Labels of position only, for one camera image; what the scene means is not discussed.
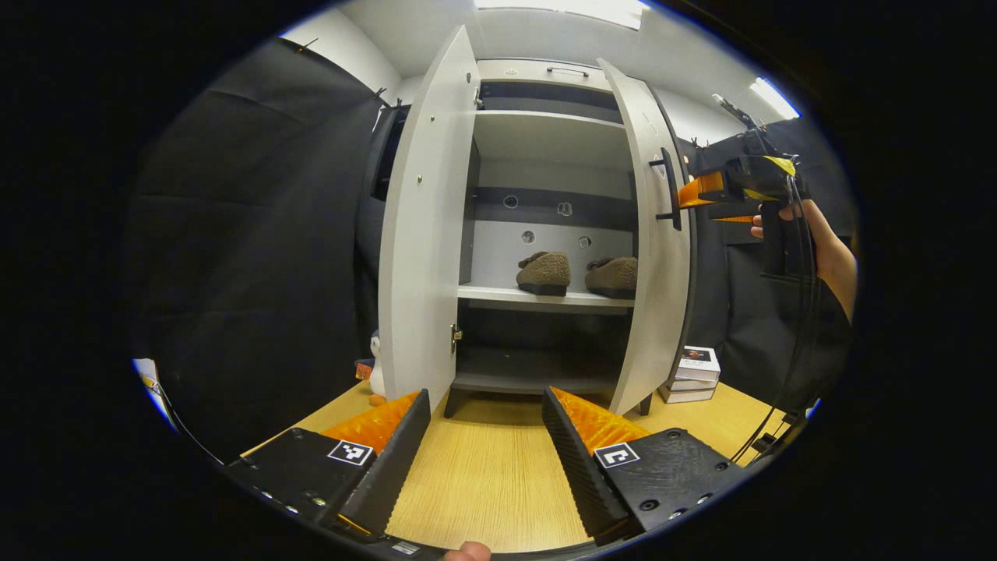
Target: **ceiling light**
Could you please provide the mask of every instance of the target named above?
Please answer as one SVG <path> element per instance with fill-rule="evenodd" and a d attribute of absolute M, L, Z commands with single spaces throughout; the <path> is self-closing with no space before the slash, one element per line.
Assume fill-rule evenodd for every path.
<path fill-rule="evenodd" d="M 772 87 L 772 84 L 766 82 L 762 78 L 755 80 L 755 83 L 751 85 L 751 91 L 758 94 L 758 97 L 764 99 L 766 103 L 771 105 L 777 113 L 783 116 L 783 119 L 793 119 L 800 116 L 800 114 L 797 113 L 797 110 L 793 109 L 793 106 L 790 105 L 790 102 L 786 101 L 786 98 L 777 92 L 776 89 Z"/>
<path fill-rule="evenodd" d="M 527 8 L 596 18 L 630 29 L 640 29 L 640 16 L 649 9 L 639 0 L 475 0 L 479 10 Z"/>

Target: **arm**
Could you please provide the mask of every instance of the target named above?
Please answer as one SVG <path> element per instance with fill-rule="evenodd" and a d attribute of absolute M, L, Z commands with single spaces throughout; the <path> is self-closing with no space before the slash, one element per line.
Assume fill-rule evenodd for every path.
<path fill-rule="evenodd" d="M 831 229 L 824 213 L 813 201 L 807 199 L 803 204 L 811 235 L 816 248 L 817 276 L 828 284 L 828 287 L 844 309 L 844 315 L 851 323 L 851 314 L 855 307 L 855 293 L 858 290 L 858 263 L 855 257 Z M 789 207 L 779 211 L 783 220 L 790 220 L 793 215 Z M 763 237 L 762 217 L 755 216 L 752 221 L 751 234 L 756 238 Z"/>

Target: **wooden table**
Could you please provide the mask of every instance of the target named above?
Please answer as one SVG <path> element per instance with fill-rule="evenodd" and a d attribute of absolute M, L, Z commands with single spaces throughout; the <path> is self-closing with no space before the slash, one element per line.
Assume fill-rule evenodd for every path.
<path fill-rule="evenodd" d="M 361 382 L 294 426 L 325 430 L 368 410 L 370 394 L 368 382 Z M 389 534 L 454 549 L 466 540 L 480 541 L 496 553 L 590 540 L 536 396 L 473 394 L 449 419 L 443 417 L 445 402 L 433 413 Z M 654 432 L 684 428 L 729 457 L 768 411 L 762 401 L 721 383 L 707 401 L 666 404 L 655 392 L 649 415 L 625 416 Z M 765 430 L 775 434 L 782 417 L 776 410 Z M 738 463 L 746 465 L 755 454 L 749 451 Z"/>

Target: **shoe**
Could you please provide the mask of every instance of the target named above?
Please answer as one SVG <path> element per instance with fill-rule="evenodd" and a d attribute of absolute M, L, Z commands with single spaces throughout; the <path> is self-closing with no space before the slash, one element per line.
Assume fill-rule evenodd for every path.
<path fill-rule="evenodd" d="M 519 262 L 515 276 L 520 290 L 538 295 L 564 296 L 571 284 L 571 271 L 564 252 L 538 252 Z"/>
<path fill-rule="evenodd" d="M 637 258 L 606 258 L 585 267 L 585 287 L 589 292 L 611 298 L 637 296 Z"/>

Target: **white cabinet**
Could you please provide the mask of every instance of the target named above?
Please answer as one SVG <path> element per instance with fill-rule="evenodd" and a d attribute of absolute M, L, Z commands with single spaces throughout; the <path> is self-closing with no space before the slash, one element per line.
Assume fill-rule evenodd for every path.
<path fill-rule="evenodd" d="M 690 271 L 688 212 L 681 229 L 658 217 L 681 185 L 677 147 L 646 84 L 599 63 L 476 61 L 463 27 L 445 42 L 409 112 L 386 203 L 389 399 L 424 387 L 435 408 L 452 389 L 450 414 L 461 392 L 551 384 L 609 391 L 622 413 L 667 379 Z M 662 154 L 671 188 L 666 168 L 648 164 Z M 566 296 L 516 287 L 516 263 L 538 251 L 567 253 Z M 588 262 L 624 256 L 638 257 L 635 299 L 586 290 Z"/>

